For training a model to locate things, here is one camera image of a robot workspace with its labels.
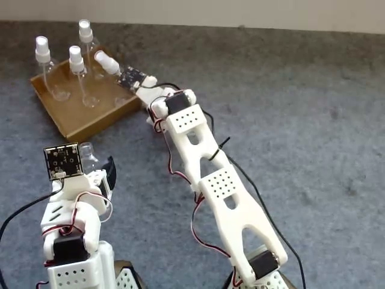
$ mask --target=bottle cap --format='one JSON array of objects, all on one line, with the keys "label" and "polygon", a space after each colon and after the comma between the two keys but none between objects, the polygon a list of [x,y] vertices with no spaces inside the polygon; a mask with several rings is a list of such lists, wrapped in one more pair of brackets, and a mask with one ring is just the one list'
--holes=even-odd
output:
[{"label": "bottle cap", "polygon": [[108,74],[117,74],[120,72],[119,63],[104,53],[104,51],[96,51],[95,60],[103,67]]},{"label": "bottle cap", "polygon": [[90,21],[87,19],[79,21],[79,38],[83,43],[90,43],[94,39]]},{"label": "bottle cap", "polygon": [[36,37],[35,57],[39,63],[47,63],[51,60],[51,53],[48,47],[48,39],[44,36]]},{"label": "bottle cap", "polygon": [[79,73],[84,70],[84,61],[79,46],[70,47],[70,69],[73,73]]}]

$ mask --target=cardboard tray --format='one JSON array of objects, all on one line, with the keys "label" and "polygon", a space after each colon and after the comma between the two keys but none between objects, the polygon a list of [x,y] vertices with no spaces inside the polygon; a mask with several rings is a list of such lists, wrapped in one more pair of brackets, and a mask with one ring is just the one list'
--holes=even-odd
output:
[{"label": "cardboard tray", "polygon": [[[93,66],[98,65],[93,57],[91,61],[93,61]],[[88,83],[88,86],[91,87],[91,93],[99,98],[100,102],[94,108],[85,107],[82,103],[78,81],[71,75],[68,61],[60,63],[56,75],[54,74],[52,77],[55,78],[55,82],[57,78],[61,78],[60,81],[66,83],[67,89],[71,91],[69,100],[60,102],[53,99],[52,95],[46,90],[42,75],[33,77],[31,84],[60,133],[68,141],[85,141],[123,116],[132,114],[141,108],[141,101],[137,96],[115,84],[112,79],[107,81],[106,78],[102,81],[92,79]],[[120,107],[115,106],[115,97],[117,95],[128,99]]]}]

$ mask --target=circuit board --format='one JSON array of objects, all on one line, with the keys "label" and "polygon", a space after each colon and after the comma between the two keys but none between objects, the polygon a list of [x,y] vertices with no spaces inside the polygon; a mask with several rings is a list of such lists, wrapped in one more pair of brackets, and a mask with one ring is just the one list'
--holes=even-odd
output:
[{"label": "circuit board", "polygon": [[83,174],[77,143],[45,148],[44,156],[50,181]]},{"label": "circuit board", "polygon": [[122,75],[120,75],[117,83],[132,92],[136,92],[146,77],[147,75],[142,71],[128,66],[125,71],[122,72]]}]

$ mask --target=plastic bottle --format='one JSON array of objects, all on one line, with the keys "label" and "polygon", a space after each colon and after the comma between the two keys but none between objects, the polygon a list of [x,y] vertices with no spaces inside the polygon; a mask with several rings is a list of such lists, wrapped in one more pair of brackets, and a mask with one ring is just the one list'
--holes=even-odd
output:
[{"label": "plastic bottle", "polygon": [[99,100],[90,94],[87,88],[90,81],[87,75],[87,69],[84,66],[81,49],[79,46],[71,46],[70,49],[70,70],[77,77],[78,84],[82,94],[82,102],[86,107],[95,107]]},{"label": "plastic bottle", "polygon": [[101,163],[95,157],[92,143],[81,143],[79,147],[83,172],[88,174],[94,170],[99,170],[101,168]]},{"label": "plastic bottle", "polygon": [[51,57],[47,37],[36,37],[35,57],[40,72],[43,74],[43,80],[47,91],[57,101],[68,100],[70,92],[66,87],[67,79],[62,71],[57,69],[58,62]]},{"label": "plastic bottle", "polygon": [[96,37],[94,37],[90,21],[82,19],[79,21],[79,38],[81,42],[81,49],[83,55],[85,55],[85,66],[88,72],[95,78],[101,79],[105,76],[104,71],[98,69],[93,63],[93,54],[96,52],[100,43]]},{"label": "plastic bottle", "polygon": [[[103,67],[104,71],[110,75],[113,81],[117,81],[120,75],[122,75],[123,68],[115,59],[104,53],[104,51],[96,51],[94,58]],[[126,95],[127,94],[122,94],[115,97],[116,107],[123,105],[128,100]]]}]

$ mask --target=cable tie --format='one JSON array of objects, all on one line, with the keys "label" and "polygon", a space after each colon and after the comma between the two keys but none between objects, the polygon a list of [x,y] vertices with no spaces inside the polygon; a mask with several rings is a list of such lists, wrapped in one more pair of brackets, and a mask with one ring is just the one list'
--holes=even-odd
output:
[{"label": "cable tie", "polygon": [[212,157],[209,158],[209,161],[212,161],[216,156],[217,154],[219,153],[219,151],[223,148],[223,146],[230,140],[230,137],[227,137],[219,146],[218,146],[218,149],[214,152],[214,154],[212,155]]}]

